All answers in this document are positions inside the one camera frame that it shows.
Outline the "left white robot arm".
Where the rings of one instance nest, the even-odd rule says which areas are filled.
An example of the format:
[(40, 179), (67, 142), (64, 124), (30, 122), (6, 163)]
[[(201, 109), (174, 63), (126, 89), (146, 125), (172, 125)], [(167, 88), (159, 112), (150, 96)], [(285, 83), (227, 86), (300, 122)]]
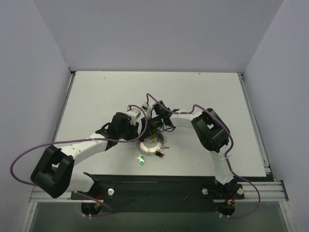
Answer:
[(97, 197), (98, 185), (94, 184), (95, 181), (88, 174), (74, 174), (74, 166), (119, 142), (137, 140), (137, 120), (141, 114), (142, 111), (139, 109), (118, 112), (110, 123), (80, 142), (60, 148), (48, 146), (30, 176), (31, 181), (53, 198), (66, 191), (81, 191), (89, 199)]

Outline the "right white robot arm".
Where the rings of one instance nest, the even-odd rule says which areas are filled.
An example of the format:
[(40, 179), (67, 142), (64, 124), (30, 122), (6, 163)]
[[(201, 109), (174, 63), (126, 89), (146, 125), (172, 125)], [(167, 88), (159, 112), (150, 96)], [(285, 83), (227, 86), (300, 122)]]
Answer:
[(219, 184), (225, 203), (234, 204), (237, 196), (242, 194), (228, 159), (234, 141), (230, 130), (217, 113), (211, 108), (200, 108), (198, 112), (170, 110), (162, 101), (156, 102), (153, 106), (146, 104), (142, 108), (148, 115), (141, 120), (144, 134), (138, 142), (139, 151), (143, 155), (161, 153), (164, 149), (164, 127), (171, 130), (177, 127), (193, 129), (202, 146), (211, 153), (215, 180)]

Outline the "key with black tag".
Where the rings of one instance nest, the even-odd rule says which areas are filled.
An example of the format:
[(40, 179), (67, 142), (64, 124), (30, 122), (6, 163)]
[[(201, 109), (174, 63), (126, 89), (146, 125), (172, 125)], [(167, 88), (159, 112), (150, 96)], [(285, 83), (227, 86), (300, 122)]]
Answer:
[(169, 147), (163, 147), (162, 149), (155, 152), (157, 157), (163, 158), (165, 156), (165, 150), (169, 149)]

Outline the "green key tag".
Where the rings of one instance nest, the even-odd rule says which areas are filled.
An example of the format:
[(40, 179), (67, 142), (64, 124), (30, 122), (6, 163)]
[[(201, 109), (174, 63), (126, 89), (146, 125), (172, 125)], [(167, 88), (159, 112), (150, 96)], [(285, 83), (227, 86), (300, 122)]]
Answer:
[(136, 157), (135, 160), (138, 160), (140, 165), (144, 165), (145, 164), (145, 157), (144, 157), (144, 155), (140, 155), (140, 156)]

